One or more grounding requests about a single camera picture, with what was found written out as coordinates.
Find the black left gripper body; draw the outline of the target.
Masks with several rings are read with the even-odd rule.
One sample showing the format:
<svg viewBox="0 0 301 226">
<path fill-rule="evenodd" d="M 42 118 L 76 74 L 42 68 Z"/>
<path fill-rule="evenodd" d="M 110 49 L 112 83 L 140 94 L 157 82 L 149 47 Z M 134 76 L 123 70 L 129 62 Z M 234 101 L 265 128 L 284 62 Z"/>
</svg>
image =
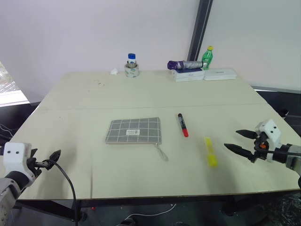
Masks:
<svg viewBox="0 0 301 226">
<path fill-rule="evenodd" d="M 34 174 L 35 177 L 38 177 L 42 173 L 41 168 L 46 169 L 46 162 L 47 162 L 47 160 L 44 161 L 36 160 L 34 155 L 37 152 L 37 150 L 38 150 L 37 148 L 32 149 L 30 152 L 30 157 L 27 159 L 27 167 Z"/>
</svg>

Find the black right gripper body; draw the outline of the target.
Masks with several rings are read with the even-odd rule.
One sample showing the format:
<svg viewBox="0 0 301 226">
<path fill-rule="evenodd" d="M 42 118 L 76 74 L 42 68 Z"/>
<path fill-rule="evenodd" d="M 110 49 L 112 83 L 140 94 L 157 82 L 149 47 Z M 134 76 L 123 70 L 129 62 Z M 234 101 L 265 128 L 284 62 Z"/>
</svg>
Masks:
<svg viewBox="0 0 301 226">
<path fill-rule="evenodd" d="M 266 160 L 267 153 L 269 150 L 269 144 L 267 142 L 268 136 L 265 132 L 261 132 L 259 135 L 255 131 L 249 132 L 250 138 L 254 139 L 254 154 L 251 157 L 251 162 L 255 163 L 255 161 L 259 158 L 262 160 Z"/>
</svg>

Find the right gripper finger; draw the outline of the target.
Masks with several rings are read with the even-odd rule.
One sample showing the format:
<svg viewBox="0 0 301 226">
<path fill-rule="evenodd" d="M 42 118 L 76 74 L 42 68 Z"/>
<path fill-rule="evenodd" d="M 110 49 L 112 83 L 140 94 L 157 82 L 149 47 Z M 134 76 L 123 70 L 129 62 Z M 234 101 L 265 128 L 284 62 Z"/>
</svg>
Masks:
<svg viewBox="0 0 301 226">
<path fill-rule="evenodd" d="M 249 139 L 257 138 L 257 133 L 255 131 L 250 131 L 247 129 L 236 130 L 236 133 L 242 135 L 243 137 L 249 138 Z"/>
<path fill-rule="evenodd" d="M 242 147 L 240 147 L 238 145 L 224 144 L 224 146 L 237 155 L 243 156 L 248 159 L 251 159 L 253 157 L 253 154 L 250 151 L 243 149 Z"/>
</svg>

